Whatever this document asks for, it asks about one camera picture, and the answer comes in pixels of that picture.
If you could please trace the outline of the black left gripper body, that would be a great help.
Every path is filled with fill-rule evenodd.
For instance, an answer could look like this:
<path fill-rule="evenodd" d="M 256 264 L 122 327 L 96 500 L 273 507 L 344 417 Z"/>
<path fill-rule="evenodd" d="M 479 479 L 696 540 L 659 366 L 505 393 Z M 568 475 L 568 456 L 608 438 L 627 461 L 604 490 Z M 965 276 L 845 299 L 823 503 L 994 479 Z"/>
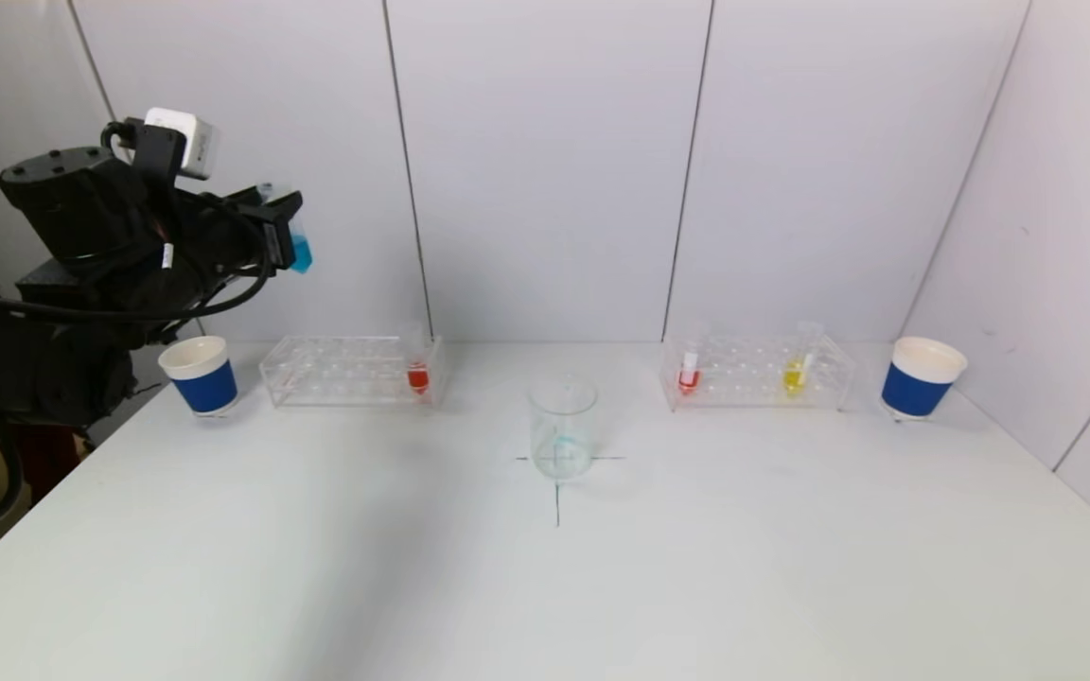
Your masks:
<path fill-rule="evenodd" d="M 261 190 L 261 206 L 226 205 L 223 197 L 208 191 L 175 191 L 183 236 L 216 271 L 256 271 L 268 266 L 274 273 L 293 266 L 291 222 L 296 217 L 296 191 Z"/>

